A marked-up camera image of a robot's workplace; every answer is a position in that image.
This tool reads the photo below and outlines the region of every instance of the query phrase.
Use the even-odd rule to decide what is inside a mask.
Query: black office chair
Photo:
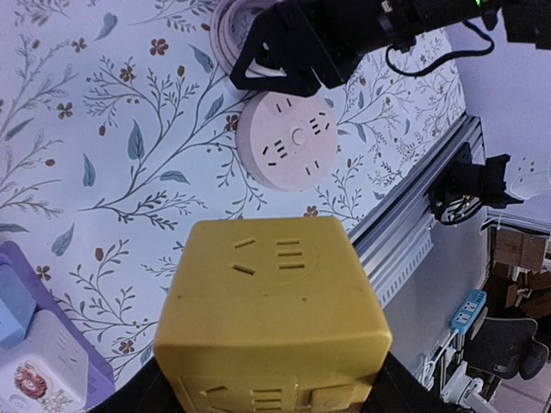
[[[520,373],[533,379],[545,366],[549,348],[534,337],[537,322],[531,318],[483,318],[480,329],[469,331],[464,360],[472,368],[512,379]]]

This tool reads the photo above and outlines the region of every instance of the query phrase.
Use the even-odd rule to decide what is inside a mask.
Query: white wall
[[[551,51],[507,43],[503,17],[491,32],[496,50],[488,57],[457,61],[467,112],[482,118],[488,156],[528,155],[547,162],[551,155]],[[482,22],[476,22],[483,28]],[[455,50],[487,43],[463,25],[448,29]],[[551,222],[551,194],[509,206],[508,213]]]

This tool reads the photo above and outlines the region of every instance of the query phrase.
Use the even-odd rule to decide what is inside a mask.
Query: socket hole
[[[263,390],[253,390],[252,394],[266,394],[266,393],[282,393],[282,389],[263,389]]]
[[[247,247],[247,246],[255,243],[256,241],[257,240],[255,238],[247,238],[247,239],[244,239],[243,241],[239,241],[238,243],[235,243],[233,245],[233,248],[238,250],[239,248]]]
[[[216,393],[218,391],[226,391],[226,390],[227,390],[227,387],[225,387],[224,385],[219,385],[219,386],[213,387],[211,389],[206,389],[206,390],[200,391],[200,394],[202,396],[208,396],[209,394]]]
[[[208,406],[207,410],[212,411],[213,413],[233,413],[233,410],[226,410],[226,409],[221,409],[219,407],[213,407],[213,406]]]
[[[279,269],[304,269],[306,265],[296,263],[296,264],[280,264]]]
[[[298,239],[281,239],[279,241],[275,241],[275,245],[298,245],[299,243],[300,240]]]
[[[245,265],[241,265],[241,264],[234,264],[233,269],[235,269],[236,271],[239,271],[240,273],[248,274],[248,275],[254,275],[256,273],[255,269],[246,267]]]
[[[280,251],[277,256],[302,256],[302,251]]]
[[[267,398],[264,400],[253,400],[252,403],[254,404],[264,404],[264,403],[281,403],[282,400],[280,398]]]

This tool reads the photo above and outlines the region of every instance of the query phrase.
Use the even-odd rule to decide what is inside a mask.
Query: white round socket
[[[269,92],[246,106],[236,143],[242,164],[255,180],[280,191],[302,191],[330,173],[337,154],[337,123],[322,98]]]

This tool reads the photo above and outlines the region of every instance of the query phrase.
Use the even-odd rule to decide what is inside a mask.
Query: black cable
[[[465,221],[469,221],[474,215],[479,213],[479,211],[482,209],[484,205],[479,202],[475,206],[471,206],[471,208],[468,210],[468,212],[465,213],[465,215],[459,219],[456,219],[454,221],[440,221],[440,224],[444,226],[453,226],[457,224],[462,224]]]
[[[401,71],[398,67],[396,67],[391,61],[390,61],[390,51],[393,50],[392,46],[389,46],[387,49],[387,54],[385,56],[385,59],[387,61],[388,67],[392,70],[398,73],[402,76],[407,77],[422,77],[426,76],[429,73],[432,73],[434,70],[436,70],[438,67],[442,66],[444,63],[449,62],[453,59],[460,59],[460,58],[474,58],[478,56],[487,56],[491,52],[493,52],[493,49],[495,48],[495,43],[493,42],[493,39],[486,33],[484,33],[482,30],[480,30],[477,26],[475,26],[471,22],[463,22],[466,28],[470,28],[473,30],[478,36],[480,36],[481,39],[489,41],[490,46],[487,49],[484,50],[461,50],[458,52],[450,52],[446,53],[440,58],[436,59],[430,66],[425,67],[421,71],[414,71],[412,73],[408,73],[406,71]]]

